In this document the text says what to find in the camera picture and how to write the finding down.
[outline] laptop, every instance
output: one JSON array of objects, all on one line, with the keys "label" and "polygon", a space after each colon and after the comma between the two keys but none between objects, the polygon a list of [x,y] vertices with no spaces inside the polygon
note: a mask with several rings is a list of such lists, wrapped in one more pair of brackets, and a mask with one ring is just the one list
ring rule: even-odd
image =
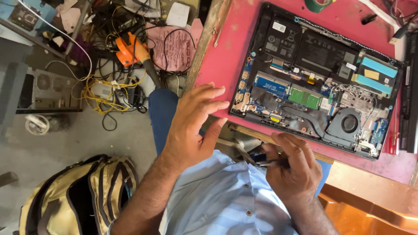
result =
[{"label": "laptop", "polygon": [[265,2],[229,114],[378,160],[405,65]]}]

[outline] pink workbench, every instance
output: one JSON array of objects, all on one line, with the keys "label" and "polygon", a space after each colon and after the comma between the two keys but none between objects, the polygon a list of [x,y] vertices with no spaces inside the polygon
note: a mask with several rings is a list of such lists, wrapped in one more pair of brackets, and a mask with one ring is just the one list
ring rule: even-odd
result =
[{"label": "pink workbench", "polygon": [[[262,2],[261,0],[232,0],[219,39],[219,45],[216,48],[213,47],[216,39],[213,36],[206,49],[194,86],[214,81],[216,86],[226,87],[225,94],[218,99],[232,100]],[[358,0],[336,1],[319,14],[309,11],[305,7],[304,0],[271,0],[270,2],[388,56],[393,57],[395,54],[394,46],[388,43],[393,34],[393,29],[380,18],[365,26],[362,25],[361,19],[371,14],[372,11]],[[214,115],[227,117],[233,123],[267,135],[278,132],[275,129],[230,116],[227,110],[218,111]],[[392,133],[393,129],[392,122],[389,133]],[[317,153],[374,174],[409,184],[417,162],[417,156],[403,151],[398,156],[392,156],[386,153],[387,142],[383,149],[385,153],[380,155],[378,161],[370,161],[311,141],[309,141],[309,144],[313,151]]]}]

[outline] light blue shirt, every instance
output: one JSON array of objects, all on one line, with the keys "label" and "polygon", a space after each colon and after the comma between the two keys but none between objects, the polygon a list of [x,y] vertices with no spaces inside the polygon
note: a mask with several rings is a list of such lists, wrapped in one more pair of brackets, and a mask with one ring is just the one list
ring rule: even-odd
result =
[{"label": "light blue shirt", "polygon": [[167,235],[297,234],[265,169],[215,150],[178,178],[167,204]]}]

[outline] green tape roll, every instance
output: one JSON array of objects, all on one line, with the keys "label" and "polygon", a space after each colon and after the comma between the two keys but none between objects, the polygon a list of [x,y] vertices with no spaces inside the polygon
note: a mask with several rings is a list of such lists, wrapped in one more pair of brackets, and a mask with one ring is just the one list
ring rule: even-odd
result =
[{"label": "green tape roll", "polygon": [[305,0],[306,7],[315,13],[319,13],[333,2],[332,0],[324,0],[324,3],[319,3],[317,0]]}]

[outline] red-handled screwdriver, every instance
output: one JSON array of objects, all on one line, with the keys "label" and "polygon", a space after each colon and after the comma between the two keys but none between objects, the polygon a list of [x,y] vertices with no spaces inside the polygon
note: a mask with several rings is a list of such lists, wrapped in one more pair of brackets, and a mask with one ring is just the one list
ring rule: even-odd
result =
[{"label": "red-handled screwdriver", "polygon": [[389,139],[389,154],[398,155],[399,154],[399,132],[396,128],[396,123],[398,122],[396,116],[398,112],[398,101],[395,102],[395,129],[393,131],[393,136]]}]

